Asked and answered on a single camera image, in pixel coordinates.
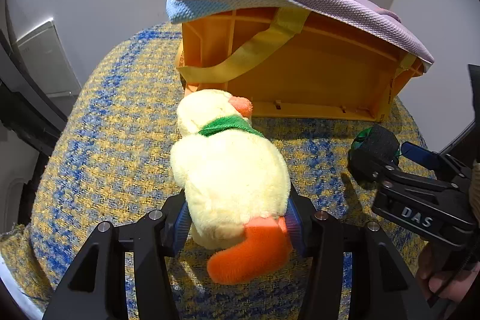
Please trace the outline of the person's right hand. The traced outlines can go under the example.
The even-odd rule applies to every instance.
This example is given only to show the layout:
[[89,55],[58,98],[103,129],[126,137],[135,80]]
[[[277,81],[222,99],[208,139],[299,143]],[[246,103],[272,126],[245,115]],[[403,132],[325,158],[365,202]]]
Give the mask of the person's right hand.
[[[417,259],[418,269],[416,271],[416,280],[419,282],[426,298],[436,293],[450,278],[450,274],[436,272],[434,270],[433,258],[432,245],[428,243],[424,249],[422,249]],[[447,299],[459,304],[468,290],[470,290],[478,273],[479,263],[477,263],[471,271],[461,271],[454,280],[444,288],[439,296],[442,299]]]

